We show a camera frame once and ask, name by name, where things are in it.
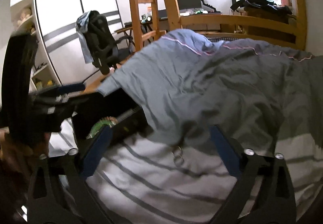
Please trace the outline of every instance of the wooden bed frame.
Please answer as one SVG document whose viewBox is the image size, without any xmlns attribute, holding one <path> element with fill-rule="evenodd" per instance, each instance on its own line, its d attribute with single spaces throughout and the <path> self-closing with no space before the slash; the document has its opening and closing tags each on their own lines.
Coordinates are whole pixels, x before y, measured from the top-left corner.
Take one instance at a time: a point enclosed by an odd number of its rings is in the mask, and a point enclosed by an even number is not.
<svg viewBox="0 0 323 224">
<path fill-rule="evenodd" d="M 306 4 L 305 0 L 296 0 L 294 10 L 296 12 L 296 25 L 285 24 L 278 21 L 251 17 L 251 16 L 233 16 L 233 15 L 191 15 L 182 17 L 179 14 L 177 0 L 164 0 L 168 23 L 170 30 L 182 28 L 182 26 L 192 24 L 228 24 L 253 26 L 267 28 L 275 31 L 292 34 L 296 37 L 295 43 L 282 41 L 279 39 L 268 38 L 256 35 L 244 35 L 235 33 L 214 33 L 214 37 L 235 37 L 235 38 L 251 38 L 254 40 L 267 41 L 269 43 L 280 45 L 283 47 L 291 47 L 299 50 L 305 50 L 306 35 L 307 35 L 307 19 L 306 19 Z M 139 19 L 138 4 L 151 3 L 152 9 L 152 25 L 153 31 L 142 34 L 141 23 Z M 159 29 L 158 6 L 157 0 L 130 0 L 130 10 L 132 18 L 133 36 L 136 44 L 136 50 L 139 51 L 143 47 L 143 42 L 151 37 L 155 40 L 159 39 L 165 31 Z"/>
</svg>

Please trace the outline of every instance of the metal ring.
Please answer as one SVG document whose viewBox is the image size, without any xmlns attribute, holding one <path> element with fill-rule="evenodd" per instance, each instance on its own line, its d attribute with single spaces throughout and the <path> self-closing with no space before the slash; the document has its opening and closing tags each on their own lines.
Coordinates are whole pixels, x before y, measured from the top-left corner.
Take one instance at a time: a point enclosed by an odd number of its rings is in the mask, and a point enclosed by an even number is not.
<svg viewBox="0 0 323 224">
<path fill-rule="evenodd" d="M 79 150 L 77 148 L 71 148 L 69 151 L 68 151 L 68 155 L 69 156 L 74 156 L 76 155 L 77 153 L 79 152 Z"/>
<path fill-rule="evenodd" d="M 183 151 L 179 146 L 174 147 L 173 151 L 172 151 L 174 156 L 181 156 L 183 155 Z"/>
<path fill-rule="evenodd" d="M 182 156 L 174 156 L 173 162 L 175 166 L 181 166 L 184 164 L 184 159 Z"/>
</svg>

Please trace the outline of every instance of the bed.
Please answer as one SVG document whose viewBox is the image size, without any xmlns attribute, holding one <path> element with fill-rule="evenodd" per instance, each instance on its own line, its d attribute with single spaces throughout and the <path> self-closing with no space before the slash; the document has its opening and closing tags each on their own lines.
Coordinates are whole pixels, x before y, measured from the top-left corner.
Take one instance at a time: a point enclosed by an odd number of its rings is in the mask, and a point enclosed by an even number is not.
<svg viewBox="0 0 323 224">
<path fill-rule="evenodd" d="M 110 148 L 88 185 L 121 223 L 206 223 L 236 182 L 210 142 L 208 127 L 219 125 L 243 148 L 284 155 L 300 218 L 322 186 L 321 66 L 322 57 L 264 41 L 210 42 L 187 29 L 162 36 L 98 89 L 123 88 L 153 132 Z"/>
</svg>

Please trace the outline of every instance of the green object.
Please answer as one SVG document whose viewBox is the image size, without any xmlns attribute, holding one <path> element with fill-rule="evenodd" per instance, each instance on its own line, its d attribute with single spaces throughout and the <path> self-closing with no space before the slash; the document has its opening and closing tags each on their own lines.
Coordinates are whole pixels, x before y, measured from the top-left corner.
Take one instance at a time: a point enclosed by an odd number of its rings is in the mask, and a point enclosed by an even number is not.
<svg viewBox="0 0 323 224">
<path fill-rule="evenodd" d="M 113 127 L 114 125 L 116 125 L 115 122 L 111 121 L 108 118 L 103 118 L 99 122 L 94 124 L 86 139 L 94 138 L 104 126 Z"/>
</svg>

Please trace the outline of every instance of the black bag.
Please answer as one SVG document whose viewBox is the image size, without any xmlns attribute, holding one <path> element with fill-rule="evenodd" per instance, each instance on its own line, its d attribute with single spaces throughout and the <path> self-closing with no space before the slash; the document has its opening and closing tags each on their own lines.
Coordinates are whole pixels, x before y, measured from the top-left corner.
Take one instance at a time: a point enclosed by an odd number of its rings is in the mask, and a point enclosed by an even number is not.
<svg viewBox="0 0 323 224">
<path fill-rule="evenodd" d="M 288 14 L 293 14 L 288 6 L 277 6 L 274 0 L 240 0 L 231 6 L 233 11 L 237 10 L 239 7 L 253 7 L 263 9 L 267 12 L 277 14 L 279 16 L 285 16 Z"/>
</svg>

